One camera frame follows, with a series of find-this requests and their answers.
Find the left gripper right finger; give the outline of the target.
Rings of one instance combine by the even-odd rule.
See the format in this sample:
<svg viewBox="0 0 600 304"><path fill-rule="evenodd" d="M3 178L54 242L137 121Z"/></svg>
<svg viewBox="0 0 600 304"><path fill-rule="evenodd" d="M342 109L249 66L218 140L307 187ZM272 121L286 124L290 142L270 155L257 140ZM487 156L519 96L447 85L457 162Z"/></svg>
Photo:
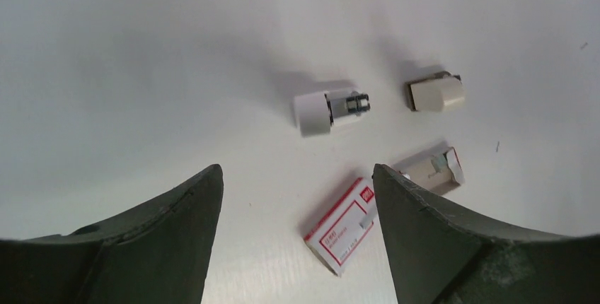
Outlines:
<svg viewBox="0 0 600 304"><path fill-rule="evenodd" d="M599 236L484 216L383 164L373 171L399 303L598 303Z"/></svg>

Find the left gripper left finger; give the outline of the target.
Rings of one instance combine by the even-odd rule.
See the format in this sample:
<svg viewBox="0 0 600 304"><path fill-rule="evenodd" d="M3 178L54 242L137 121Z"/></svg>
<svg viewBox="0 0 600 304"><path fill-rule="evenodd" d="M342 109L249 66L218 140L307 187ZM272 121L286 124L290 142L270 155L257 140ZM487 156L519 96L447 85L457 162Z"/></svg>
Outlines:
<svg viewBox="0 0 600 304"><path fill-rule="evenodd" d="M211 165L68 235L1 241L2 303L200 303L224 193Z"/></svg>

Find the red white staple box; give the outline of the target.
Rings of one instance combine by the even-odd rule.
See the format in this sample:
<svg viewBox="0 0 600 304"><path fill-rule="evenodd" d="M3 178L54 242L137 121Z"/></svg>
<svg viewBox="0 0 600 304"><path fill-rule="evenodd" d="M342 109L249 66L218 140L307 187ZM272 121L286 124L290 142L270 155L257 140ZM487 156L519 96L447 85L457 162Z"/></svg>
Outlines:
<svg viewBox="0 0 600 304"><path fill-rule="evenodd" d="M304 242L340 277L377 218L372 179L359 177L305 234Z"/></svg>

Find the beige mini stapler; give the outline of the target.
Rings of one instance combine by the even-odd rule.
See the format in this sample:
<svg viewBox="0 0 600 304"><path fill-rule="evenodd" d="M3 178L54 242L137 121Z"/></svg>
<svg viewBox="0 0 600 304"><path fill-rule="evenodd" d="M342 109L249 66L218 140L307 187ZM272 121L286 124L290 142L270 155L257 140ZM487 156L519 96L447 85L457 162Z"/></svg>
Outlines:
<svg viewBox="0 0 600 304"><path fill-rule="evenodd" d="M358 122L371 110L371 102L366 93L339 88L298 95L293 99L293 110L300 134L307 138Z"/></svg>

